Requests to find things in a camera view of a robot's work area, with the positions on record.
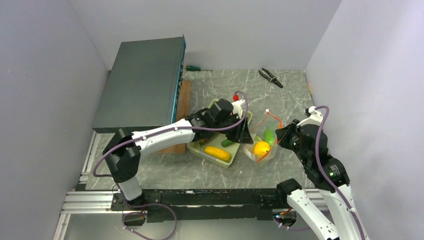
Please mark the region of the green lettuce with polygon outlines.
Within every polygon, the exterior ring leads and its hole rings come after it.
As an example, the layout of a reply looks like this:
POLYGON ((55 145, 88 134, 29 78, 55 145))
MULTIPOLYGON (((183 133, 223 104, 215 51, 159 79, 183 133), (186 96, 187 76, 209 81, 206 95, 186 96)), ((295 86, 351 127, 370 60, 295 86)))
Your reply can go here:
POLYGON ((263 132, 263 140, 268 143, 270 147, 273 147, 277 142, 275 131, 267 127, 263 132))

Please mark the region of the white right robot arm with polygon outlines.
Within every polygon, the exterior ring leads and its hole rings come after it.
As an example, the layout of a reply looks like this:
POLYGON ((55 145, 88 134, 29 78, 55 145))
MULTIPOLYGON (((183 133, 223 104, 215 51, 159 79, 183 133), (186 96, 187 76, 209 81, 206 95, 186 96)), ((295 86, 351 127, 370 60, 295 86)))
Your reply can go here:
POLYGON ((279 183, 275 200, 293 208, 321 240, 368 240, 356 209, 350 179, 340 160, 329 154, 328 138, 316 124, 299 125, 293 120, 275 131, 278 144, 295 153, 307 178, 318 189, 331 214, 329 220, 308 199, 306 191, 293 178, 279 183))

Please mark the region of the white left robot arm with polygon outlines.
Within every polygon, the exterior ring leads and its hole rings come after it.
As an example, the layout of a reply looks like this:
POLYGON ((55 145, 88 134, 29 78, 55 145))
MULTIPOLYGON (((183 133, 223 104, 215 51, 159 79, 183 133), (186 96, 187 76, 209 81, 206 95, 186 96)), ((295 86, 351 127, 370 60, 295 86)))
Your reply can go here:
POLYGON ((252 144, 248 129, 247 99, 230 102, 219 99, 209 108, 189 114, 170 125, 146 131, 129 132, 121 128, 103 151, 111 177, 131 210, 144 203, 143 190, 137 179, 142 158, 162 149, 225 135, 232 142, 252 144))

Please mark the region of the clear zip bag orange zipper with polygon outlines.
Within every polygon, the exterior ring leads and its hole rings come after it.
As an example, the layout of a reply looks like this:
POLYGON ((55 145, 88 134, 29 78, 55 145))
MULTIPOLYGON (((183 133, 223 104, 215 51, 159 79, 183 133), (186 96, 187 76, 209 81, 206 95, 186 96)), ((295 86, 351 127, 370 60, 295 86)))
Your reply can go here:
POLYGON ((282 120, 266 109, 260 121, 249 128, 253 144, 243 145, 244 154, 259 165, 269 162, 275 157, 279 145, 276 130, 282 127, 282 120))

